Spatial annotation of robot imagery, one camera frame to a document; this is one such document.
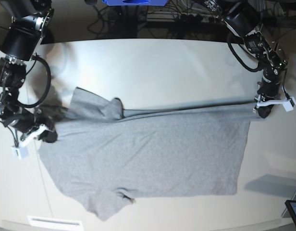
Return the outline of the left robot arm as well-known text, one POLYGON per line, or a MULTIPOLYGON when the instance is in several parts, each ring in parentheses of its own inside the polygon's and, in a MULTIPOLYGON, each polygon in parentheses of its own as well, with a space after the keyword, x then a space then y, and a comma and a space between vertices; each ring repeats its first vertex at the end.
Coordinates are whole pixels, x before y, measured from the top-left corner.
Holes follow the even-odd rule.
POLYGON ((272 108, 281 104, 279 89, 281 73, 287 59, 278 42, 272 39, 264 27, 259 13, 246 0, 205 0, 203 5, 218 17, 230 30, 227 45, 237 61, 250 72, 263 72, 255 96, 254 111, 262 118, 270 115, 272 108), (247 66, 237 55, 232 40, 242 39, 247 53, 258 61, 256 68, 247 66))

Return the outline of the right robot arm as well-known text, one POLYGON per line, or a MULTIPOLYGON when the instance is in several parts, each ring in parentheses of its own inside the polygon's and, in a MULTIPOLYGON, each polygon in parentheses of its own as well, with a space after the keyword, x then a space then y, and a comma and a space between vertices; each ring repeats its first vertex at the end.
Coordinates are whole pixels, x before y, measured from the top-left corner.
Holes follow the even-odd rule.
POLYGON ((54 13, 50 0, 1 0, 0 5, 12 17, 7 36, 1 46, 4 57, 0 58, 0 122, 8 129, 14 128, 16 147, 28 139, 53 143, 57 132, 52 120, 38 107, 46 99, 51 87, 51 70, 48 63, 35 54, 42 42, 54 13), (25 104, 18 100, 19 89, 28 75, 26 62, 41 63, 46 70, 46 85, 38 101, 25 104), (22 133, 17 138, 16 132, 22 133))

